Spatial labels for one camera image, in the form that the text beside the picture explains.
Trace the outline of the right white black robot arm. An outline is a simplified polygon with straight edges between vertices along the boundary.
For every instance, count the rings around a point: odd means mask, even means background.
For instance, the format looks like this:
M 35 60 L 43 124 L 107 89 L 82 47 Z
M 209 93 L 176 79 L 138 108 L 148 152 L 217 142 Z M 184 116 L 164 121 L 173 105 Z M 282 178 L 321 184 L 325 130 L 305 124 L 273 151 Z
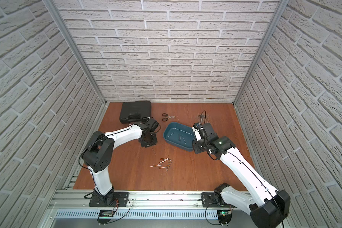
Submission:
M 194 152 L 206 152 L 212 160 L 220 160 L 248 190 L 243 193 L 223 183 L 210 196 L 202 194 L 203 207 L 238 208 L 248 214 L 258 228 L 283 225 L 289 214 L 289 194 L 285 190 L 277 190 L 267 182 L 228 137 L 218 137 L 210 123 L 195 123 L 192 130 L 196 137 L 192 142 Z

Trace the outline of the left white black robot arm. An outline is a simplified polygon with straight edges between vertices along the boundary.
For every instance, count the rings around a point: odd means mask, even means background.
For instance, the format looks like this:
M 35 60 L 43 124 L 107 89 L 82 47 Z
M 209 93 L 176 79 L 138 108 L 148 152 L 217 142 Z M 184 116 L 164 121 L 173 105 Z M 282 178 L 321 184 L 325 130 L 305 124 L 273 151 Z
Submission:
M 156 145 L 158 127 L 159 123 L 149 118 L 144 123 L 136 122 L 117 131 L 93 133 L 80 158 L 84 161 L 84 168 L 90 170 L 95 186 L 94 193 L 109 198 L 114 191 L 108 172 L 113 150 L 133 140 L 138 140 L 144 148 Z

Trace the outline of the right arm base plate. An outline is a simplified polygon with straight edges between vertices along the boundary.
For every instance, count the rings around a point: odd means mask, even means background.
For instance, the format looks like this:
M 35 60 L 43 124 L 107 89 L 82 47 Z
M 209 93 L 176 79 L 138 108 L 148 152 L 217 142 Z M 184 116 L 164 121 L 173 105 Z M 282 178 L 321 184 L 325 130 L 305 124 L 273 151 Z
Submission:
M 232 204 L 227 204 L 223 199 L 214 192 L 202 192 L 201 202 L 204 208 L 207 207 L 220 207 L 220 208 L 235 208 Z

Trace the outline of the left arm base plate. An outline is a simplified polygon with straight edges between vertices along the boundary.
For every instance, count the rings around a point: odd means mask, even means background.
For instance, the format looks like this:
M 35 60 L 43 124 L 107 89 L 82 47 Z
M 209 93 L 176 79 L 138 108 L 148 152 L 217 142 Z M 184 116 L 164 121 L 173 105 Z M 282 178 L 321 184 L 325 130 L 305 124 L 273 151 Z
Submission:
M 129 192 L 109 192 L 106 196 L 94 192 L 91 196 L 89 207 L 126 207 Z

